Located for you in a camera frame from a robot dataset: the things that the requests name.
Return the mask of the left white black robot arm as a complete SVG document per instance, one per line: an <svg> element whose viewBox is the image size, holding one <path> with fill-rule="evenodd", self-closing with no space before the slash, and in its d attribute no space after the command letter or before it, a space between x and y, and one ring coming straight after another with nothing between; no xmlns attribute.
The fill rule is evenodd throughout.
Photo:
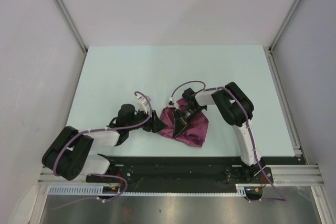
<svg viewBox="0 0 336 224"><path fill-rule="evenodd" d="M91 150L121 145L132 130L158 133L165 128L167 124L155 110L145 112L136 110L131 104L124 104L106 128L79 132L72 126L64 127L44 153L41 162L56 176L66 180L73 180L80 173L97 173L103 181L110 182L115 178L116 169L101 155L89 159Z"/></svg>

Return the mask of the purple cloth napkin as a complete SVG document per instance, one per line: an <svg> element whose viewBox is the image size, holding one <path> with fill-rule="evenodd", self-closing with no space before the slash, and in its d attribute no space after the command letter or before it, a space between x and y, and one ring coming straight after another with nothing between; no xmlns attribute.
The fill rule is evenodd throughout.
<svg viewBox="0 0 336 224"><path fill-rule="evenodd" d="M178 101L179 109L182 109L183 105L187 105L186 101L181 98ZM191 121L189 127L186 127L185 130L176 138L173 137L174 130L174 116L173 112L177 109L165 107L160 115L160 119L167 124L167 128L159 131L161 136L174 139L176 141L182 142L191 147L202 147L208 130L209 121L207 117L200 112L195 116Z"/></svg>

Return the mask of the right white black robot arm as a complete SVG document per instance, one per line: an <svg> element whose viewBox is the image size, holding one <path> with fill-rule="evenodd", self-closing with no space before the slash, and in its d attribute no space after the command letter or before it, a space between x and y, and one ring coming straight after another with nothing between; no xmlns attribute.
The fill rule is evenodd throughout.
<svg viewBox="0 0 336 224"><path fill-rule="evenodd" d="M235 82L224 87L201 89L194 91L188 88L183 91L182 98L186 101L182 109L170 98L169 105L175 107L173 137L176 138L191 128L191 120L206 110L209 105L217 106L224 121L231 125L236 134L240 148L240 158L243 162L241 175L249 183L254 183L261 177L265 165L251 129L254 105Z"/></svg>

